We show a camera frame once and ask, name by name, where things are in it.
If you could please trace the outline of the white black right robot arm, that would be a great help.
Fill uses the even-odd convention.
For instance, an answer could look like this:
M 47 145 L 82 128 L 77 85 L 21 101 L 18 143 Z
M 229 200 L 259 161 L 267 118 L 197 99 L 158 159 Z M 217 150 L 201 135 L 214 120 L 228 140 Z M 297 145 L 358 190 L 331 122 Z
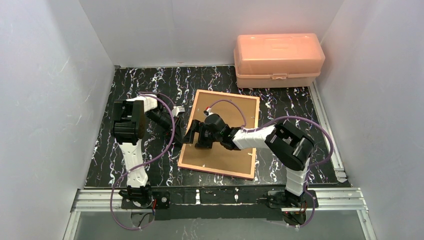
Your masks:
M 269 195 L 268 201 L 280 206 L 303 206 L 315 142 L 290 122 L 278 120 L 258 128 L 231 127 L 211 113 L 204 121 L 193 120 L 182 142 L 194 144 L 197 149 L 211 149 L 214 143 L 230 151 L 269 149 L 286 168 L 287 182 L 284 191 Z

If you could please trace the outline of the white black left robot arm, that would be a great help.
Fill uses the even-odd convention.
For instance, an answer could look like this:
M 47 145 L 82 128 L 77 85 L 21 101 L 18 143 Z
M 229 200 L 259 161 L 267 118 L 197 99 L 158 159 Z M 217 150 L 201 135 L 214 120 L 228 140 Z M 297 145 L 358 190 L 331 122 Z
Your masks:
M 113 103 L 111 135 L 123 154 L 127 173 L 126 189 L 121 190 L 119 195 L 142 206 L 154 200 L 142 154 L 146 119 L 163 129 L 168 140 L 167 148 L 183 144 L 180 121 L 185 108 L 174 103 L 167 105 L 162 100 L 163 96 L 162 93 L 143 92 L 135 98 L 118 99 Z

